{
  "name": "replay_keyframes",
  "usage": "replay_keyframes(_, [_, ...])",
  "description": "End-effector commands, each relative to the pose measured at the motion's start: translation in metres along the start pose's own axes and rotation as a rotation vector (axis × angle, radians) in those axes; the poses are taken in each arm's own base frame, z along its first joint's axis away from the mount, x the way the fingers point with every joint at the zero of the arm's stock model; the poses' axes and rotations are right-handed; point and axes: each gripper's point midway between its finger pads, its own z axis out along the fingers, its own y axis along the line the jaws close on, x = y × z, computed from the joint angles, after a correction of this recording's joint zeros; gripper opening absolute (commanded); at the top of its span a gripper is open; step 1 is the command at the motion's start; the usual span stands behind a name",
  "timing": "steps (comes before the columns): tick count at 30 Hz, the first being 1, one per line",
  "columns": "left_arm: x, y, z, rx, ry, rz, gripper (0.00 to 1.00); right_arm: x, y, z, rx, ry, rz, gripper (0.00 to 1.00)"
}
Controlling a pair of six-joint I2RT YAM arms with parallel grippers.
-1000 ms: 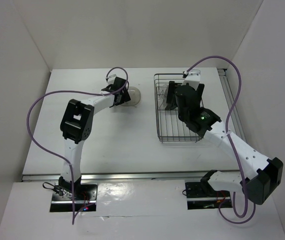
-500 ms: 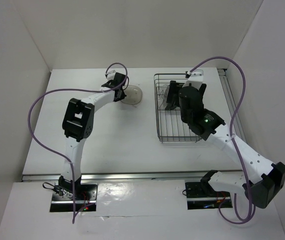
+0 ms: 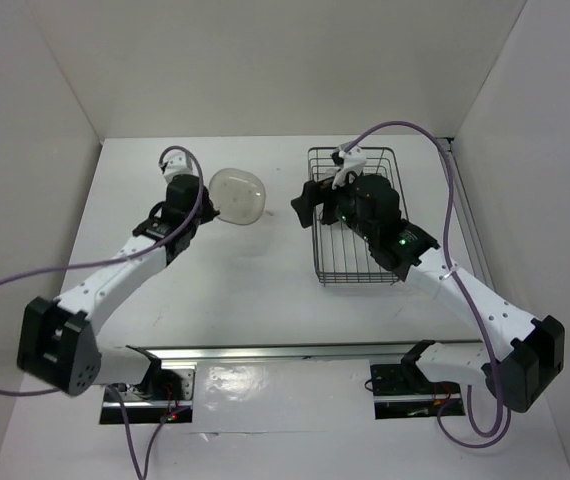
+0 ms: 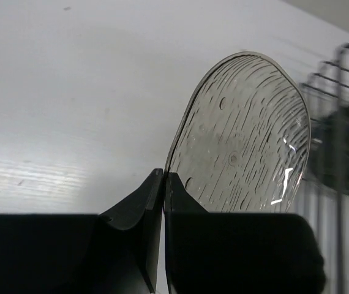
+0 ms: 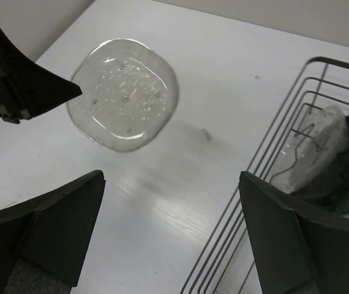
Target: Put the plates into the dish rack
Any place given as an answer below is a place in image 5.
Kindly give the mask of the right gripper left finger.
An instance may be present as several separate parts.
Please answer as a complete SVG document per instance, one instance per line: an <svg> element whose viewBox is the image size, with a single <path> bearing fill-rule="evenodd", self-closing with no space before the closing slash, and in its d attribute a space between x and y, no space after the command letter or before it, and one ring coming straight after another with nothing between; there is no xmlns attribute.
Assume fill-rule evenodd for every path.
<svg viewBox="0 0 349 294"><path fill-rule="evenodd" d="M0 293L70 293L80 278L105 190L94 170L0 210Z"/></svg>

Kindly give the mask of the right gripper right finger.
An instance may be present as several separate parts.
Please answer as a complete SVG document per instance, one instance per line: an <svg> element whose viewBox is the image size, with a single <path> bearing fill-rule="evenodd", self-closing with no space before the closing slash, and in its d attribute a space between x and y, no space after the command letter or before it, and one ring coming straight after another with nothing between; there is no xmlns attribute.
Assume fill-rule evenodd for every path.
<svg viewBox="0 0 349 294"><path fill-rule="evenodd" d="M247 171L239 193L263 293L349 293L349 219Z"/></svg>

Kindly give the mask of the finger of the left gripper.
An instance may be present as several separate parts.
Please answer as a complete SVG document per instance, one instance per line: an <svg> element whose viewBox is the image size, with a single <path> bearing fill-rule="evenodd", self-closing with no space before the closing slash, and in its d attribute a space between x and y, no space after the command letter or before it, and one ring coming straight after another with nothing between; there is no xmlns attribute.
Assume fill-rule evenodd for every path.
<svg viewBox="0 0 349 294"><path fill-rule="evenodd" d="M25 56L0 28L0 118L18 124L80 96L81 88Z"/></svg>

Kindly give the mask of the smoky square glass plate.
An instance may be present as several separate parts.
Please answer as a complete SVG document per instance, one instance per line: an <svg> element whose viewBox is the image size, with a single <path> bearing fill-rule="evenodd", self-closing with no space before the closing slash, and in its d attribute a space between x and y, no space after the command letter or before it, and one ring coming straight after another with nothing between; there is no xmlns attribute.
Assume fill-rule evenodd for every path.
<svg viewBox="0 0 349 294"><path fill-rule="evenodd" d="M172 66L141 42L117 38L93 49L72 75L82 94L66 103L73 125L101 147L136 151L173 116L180 86Z"/></svg>

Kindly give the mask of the black round plate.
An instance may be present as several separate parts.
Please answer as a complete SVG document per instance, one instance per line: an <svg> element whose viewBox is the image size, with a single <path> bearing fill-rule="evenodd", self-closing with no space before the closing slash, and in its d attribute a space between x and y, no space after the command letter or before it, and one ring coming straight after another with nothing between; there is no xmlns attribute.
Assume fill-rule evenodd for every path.
<svg viewBox="0 0 349 294"><path fill-rule="evenodd" d="M337 200L349 190L349 116L347 141L333 161L311 182L291 195L335 213Z"/></svg>

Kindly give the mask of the clear textured glass plate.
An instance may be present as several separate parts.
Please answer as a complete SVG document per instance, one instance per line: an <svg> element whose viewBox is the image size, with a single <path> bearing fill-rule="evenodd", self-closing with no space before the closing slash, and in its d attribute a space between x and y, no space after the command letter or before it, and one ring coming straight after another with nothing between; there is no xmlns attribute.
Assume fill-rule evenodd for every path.
<svg viewBox="0 0 349 294"><path fill-rule="evenodd" d="M345 115L338 106L312 111L280 149L270 183L288 194L303 188L342 149L346 130Z"/></svg>

